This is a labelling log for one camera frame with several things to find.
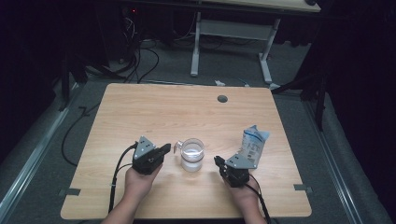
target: clear glass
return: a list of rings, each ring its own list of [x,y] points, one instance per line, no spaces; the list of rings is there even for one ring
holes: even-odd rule
[[[201,169],[204,158],[204,143],[196,138],[178,141],[174,153],[180,148],[181,166],[188,172],[197,172]]]

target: wooden table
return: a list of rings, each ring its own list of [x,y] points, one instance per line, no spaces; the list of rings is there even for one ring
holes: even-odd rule
[[[228,102],[220,103],[219,95]],[[82,153],[61,215],[65,219],[94,219],[107,215],[110,183],[121,153],[145,135],[158,147],[188,138],[205,144],[202,169],[188,173],[180,154],[165,155],[163,168],[136,218],[241,217],[219,175],[213,158],[230,158],[241,146],[243,130],[257,124],[271,133],[258,179],[271,217],[307,217],[311,207],[278,115],[272,93],[265,88],[110,84],[106,88]],[[122,164],[131,162],[128,153]],[[119,172],[116,199],[123,194]]]

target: hand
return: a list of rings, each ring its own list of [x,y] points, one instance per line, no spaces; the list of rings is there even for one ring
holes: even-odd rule
[[[262,216],[259,208],[259,196],[250,188],[231,188],[225,179],[224,183],[233,196],[233,202],[239,208],[247,224],[267,223]],[[255,190],[259,191],[257,182],[251,177],[247,182]]]
[[[134,168],[129,168],[125,174],[125,189],[122,199],[102,224],[134,222],[137,207],[151,190],[152,182],[162,167],[161,164],[151,175],[141,175]]]
[[[125,174],[125,188],[122,199],[137,199],[142,201],[151,190],[152,183],[160,172],[161,164],[151,175],[141,175],[134,168],[129,168]]]

